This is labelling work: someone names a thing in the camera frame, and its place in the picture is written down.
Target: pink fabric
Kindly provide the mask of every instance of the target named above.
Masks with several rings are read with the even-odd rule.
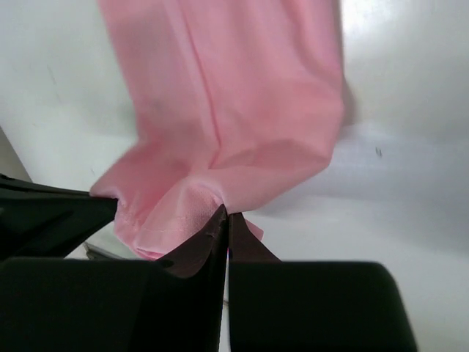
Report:
[[[92,193],[119,198],[133,251],[158,258],[220,204],[256,209],[328,165],[343,110],[332,1],[99,3],[139,142]]]

